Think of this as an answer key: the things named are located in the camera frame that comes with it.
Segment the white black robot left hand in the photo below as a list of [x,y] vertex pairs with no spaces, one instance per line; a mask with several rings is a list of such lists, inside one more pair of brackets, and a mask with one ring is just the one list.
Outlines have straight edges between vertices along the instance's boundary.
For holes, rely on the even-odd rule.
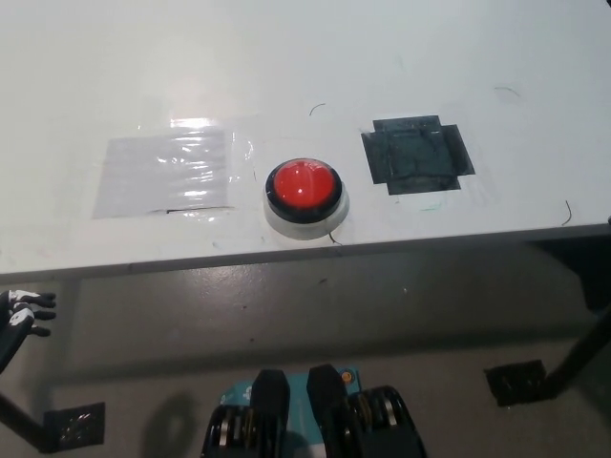
[[1,371],[9,365],[29,336],[49,337],[52,331],[37,324],[56,317],[54,293],[7,290],[1,293]]

